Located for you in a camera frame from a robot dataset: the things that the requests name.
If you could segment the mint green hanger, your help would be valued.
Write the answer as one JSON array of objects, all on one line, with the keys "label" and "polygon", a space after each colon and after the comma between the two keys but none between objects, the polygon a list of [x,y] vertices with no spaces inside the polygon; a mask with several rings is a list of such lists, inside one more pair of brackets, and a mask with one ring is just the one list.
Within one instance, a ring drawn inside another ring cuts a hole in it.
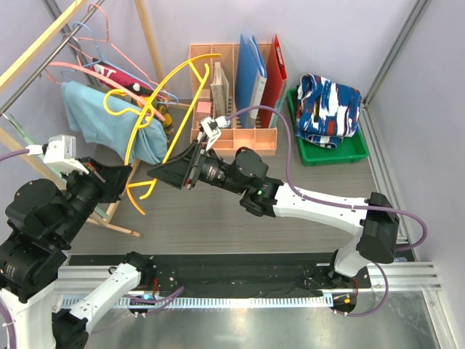
[{"label": "mint green hanger", "polygon": [[[24,145],[33,145],[36,142],[26,132],[23,126],[12,116],[12,114],[4,113],[3,118],[8,121],[10,127],[16,132],[16,135],[22,140],[18,142],[15,136],[8,133],[5,128],[1,128],[1,143],[5,145],[10,151],[20,151]],[[39,157],[19,155],[19,157],[28,164],[32,169],[38,172],[42,177],[52,179],[53,173],[49,168],[44,165]]]}]

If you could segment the colourful patterned trousers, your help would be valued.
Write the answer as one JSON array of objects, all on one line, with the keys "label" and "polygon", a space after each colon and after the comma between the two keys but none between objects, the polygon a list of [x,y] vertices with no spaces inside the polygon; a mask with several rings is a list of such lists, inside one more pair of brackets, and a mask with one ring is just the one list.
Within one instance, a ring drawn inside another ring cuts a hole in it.
[{"label": "colourful patterned trousers", "polygon": [[361,103],[358,89],[304,74],[296,88],[296,136],[321,148],[338,148],[357,133]]}]

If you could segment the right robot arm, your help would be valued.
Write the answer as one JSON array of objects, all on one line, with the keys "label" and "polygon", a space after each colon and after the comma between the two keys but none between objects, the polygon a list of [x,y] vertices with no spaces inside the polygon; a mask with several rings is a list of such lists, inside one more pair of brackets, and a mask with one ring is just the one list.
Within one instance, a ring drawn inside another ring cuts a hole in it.
[{"label": "right robot arm", "polygon": [[345,287],[371,262],[393,263],[399,218],[386,196],[372,193],[364,200],[292,189],[289,183],[268,177],[268,169],[250,148],[239,148],[233,161],[227,163],[213,150],[205,151],[194,142],[147,174],[177,189],[192,189],[204,182],[238,194],[240,205],[257,217],[299,218],[351,233],[352,240],[331,257],[327,273],[332,286]]}]

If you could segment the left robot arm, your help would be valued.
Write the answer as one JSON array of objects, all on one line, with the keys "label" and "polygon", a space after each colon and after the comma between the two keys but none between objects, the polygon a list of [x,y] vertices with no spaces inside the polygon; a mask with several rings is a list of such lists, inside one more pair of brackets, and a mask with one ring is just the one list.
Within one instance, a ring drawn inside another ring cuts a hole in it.
[{"label": "left robot arm", "polygon": [[98,204],[118,201],[132,168],[77,161],[60,190],[48,179],[19,188],[6,208],[12,229],[1,244],[1,314],[8,348],[84,348],[101,318],[133,289],[154,282],[155,267],[137,252],[71,308],[52,311],[58,270],[66,252]]}]

